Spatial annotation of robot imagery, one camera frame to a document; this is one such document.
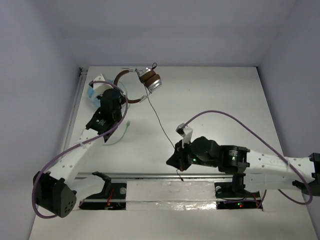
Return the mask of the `light blue headphones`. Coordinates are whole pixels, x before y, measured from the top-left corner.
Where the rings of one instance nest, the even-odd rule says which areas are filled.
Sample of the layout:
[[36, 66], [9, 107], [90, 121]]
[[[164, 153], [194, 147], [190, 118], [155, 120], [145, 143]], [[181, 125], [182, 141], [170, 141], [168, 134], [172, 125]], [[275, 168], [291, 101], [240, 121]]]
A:
[[[94, 81], [104, 81], [104, 82], [107, 82], [107, 83], [110, 83], [110, 84], [113, 84], [113, 81], [112, 80], [103, 80], [102, 76], [98, 76], [94, 79]], [[127, 94], [127, 89], [126, 87], [120, 82], [118, 84], [119, 88], [125, 93]], [[101, 103], [100, 103], [100, 99], [98, 97], [102, 97], [102, 94], [104, 93], [105, 90], [107, 89], [110, 89], [112, 88], [111, 85], [109, 84], [106, 84], [106, 83], [95, 83], [92, 86], [88, 86], [88, 89], [87, 89], [87, 98], [88, 100], [92, 103], [92, 105], [97, 109], [101, 106]]]

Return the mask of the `aluminium rail frame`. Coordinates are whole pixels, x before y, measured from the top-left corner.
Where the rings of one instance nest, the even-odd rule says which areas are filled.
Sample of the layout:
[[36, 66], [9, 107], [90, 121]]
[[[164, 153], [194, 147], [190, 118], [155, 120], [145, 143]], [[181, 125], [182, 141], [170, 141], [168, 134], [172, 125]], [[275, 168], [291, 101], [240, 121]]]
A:
[[59, 149], [60, 153], [66, 150], [70, 144], [79, 104], [82, 98], [82, 92], [83, 92], [84, 85], [88, 75], [88, 70], [89, 70], [88, 67], [81, 67], [79, 69], [79, 79], [78, 79], [77, 87], [75, 90], [75, 96], [73, 98], [73, 102], [71, 105], [71, 110], [70, 110], [69, 118], [65, 128], [65, 132], [62, 138], [62, 143], [60, 145], [60, 149]]

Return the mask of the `brown silver headphones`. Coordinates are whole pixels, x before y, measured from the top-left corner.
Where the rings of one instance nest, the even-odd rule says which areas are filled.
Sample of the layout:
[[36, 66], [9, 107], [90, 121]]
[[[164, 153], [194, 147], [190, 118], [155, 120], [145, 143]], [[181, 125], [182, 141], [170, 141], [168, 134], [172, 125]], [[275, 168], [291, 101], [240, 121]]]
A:
[[120, 78], [128, 73], [136, 73], [138, 76], [138, 79], [141, 84], [143, 84], [146, 94], [143, 95], [140, 98], [137, 99], [128, 99], [129, 104], [137, 104], [143, 102], [145, 99], [149, 97], [150, 94], [152, 94], [156, 89], [158, 89], [162, 85], [162, 80], [159, 74], [155, 72], [156, 66], [153, 67], [145, 67], [143, 69], [133, 68], [133, 67], [127, 67], [123, 68], [123, 71], [121, 71], [114, 79], [113, 84], [115, 86], [118, 85], [118, 82]]

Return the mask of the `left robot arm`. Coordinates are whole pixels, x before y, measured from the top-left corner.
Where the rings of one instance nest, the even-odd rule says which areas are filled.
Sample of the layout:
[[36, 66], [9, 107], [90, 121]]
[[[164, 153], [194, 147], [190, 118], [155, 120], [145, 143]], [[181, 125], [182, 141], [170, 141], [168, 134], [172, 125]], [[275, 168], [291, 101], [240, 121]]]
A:
[[112, 194], [111, 178], [95, 171], [77, 181], [81, 167], [105, 144], [128, 112], [128, 98], [118, 87], [106, 89], [99, 98], [100, 106], [94, 112], [78, 141], [50, 160], [33, 177], [31, 204], [42, 219], [64, 218], [83, 201], [92, 196]]

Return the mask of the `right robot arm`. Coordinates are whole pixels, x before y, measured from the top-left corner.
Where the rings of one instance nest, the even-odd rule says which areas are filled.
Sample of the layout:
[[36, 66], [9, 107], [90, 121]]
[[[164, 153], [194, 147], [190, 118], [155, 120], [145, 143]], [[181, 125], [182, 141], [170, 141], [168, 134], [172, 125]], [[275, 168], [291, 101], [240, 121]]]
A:
[[219, 145], [204, 136], [175, 144], [168, 166], [186, 171], [191, 165], [216, 168], [232, 176], [231, 184], [221, 194], [242, 198], [247, 192], [260, 190], [300, 190], [303, 194], [320, 195], [320, 155], [285, 157], [260, 153], [236, 145]]

